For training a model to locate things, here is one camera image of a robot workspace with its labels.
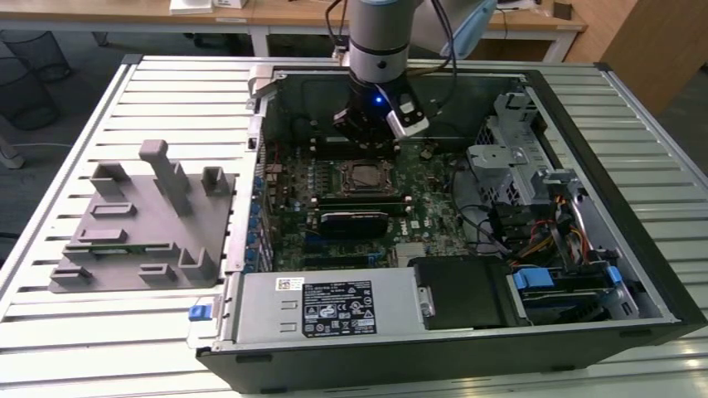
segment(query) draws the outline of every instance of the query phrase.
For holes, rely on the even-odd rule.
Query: red wire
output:
[[[535,225],[531,227],[531,238],[530,243],[534,240],[534,234],[536,233],[536,228],[544,224],[548,224],[550,222],[554,222],[554,220],[540,220],[535,223]]]

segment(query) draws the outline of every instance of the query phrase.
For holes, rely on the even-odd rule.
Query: circuit board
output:
[[[420,243],[427,255],[468,254],[450,194],[451,161],[459,155],[434,153],[430,144],[408,143],[386,161],[316,160],[306,148],[295,148],[283,164],[271,164],[267,181],[276,230],[274,270],[396,267],[400,262],[394,248],[414,242]],[[386,234],[376,239],[323,239],[318,222],[326,211],[314,205],[314,198],[356,197],[356,187],[376,187],[382,197],[406,198],[403,204],[379,203],[395,214],[387,218]],[[402,214],[395,213],[396,206]],[[351,265],[342,262],[346,258],[352,259]]]

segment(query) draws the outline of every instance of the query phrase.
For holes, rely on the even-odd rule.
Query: white sticker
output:
[[[559,31],[582,31],[583,27],[579,27],[578,25],[559,25],[556,29]]]
[[[278,278],[276,290],[303,290],[304,278]]]
[[[218,18],[218,22],[246,23],[246,18]]]

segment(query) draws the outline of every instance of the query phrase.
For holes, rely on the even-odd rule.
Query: white cable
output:
[[[14,147],[64,147],[72,148],[74,145],[68,143],[14,143]]]

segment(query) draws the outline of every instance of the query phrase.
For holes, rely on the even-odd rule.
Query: wooden desk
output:
[[[259,27],[259,35],[327,34],[324,11],[328,4],[323,0],[256,0],[251,24]],[[332,11],[334,27],[339,27],[340,20],[342,6]],[[578,33],[587,27],[579,17],[566,21],[536,12],[515,11],[507,12],[506,23],[502,13],[492,17],[484,38],[552,41],[543,60],[562,62]]]
[[[0,0],[0,29],[88,32],[247,33],[256,56],[268,56],[270,34],[327,34],[322,0],[251,0],[244,9],[170,15],[170,0]],[[334,24],[342,9],[335,9]],[[487,39],[552,41],[546,61],[563,61],[582,20],[564,21],[534,12],[495,15]]]

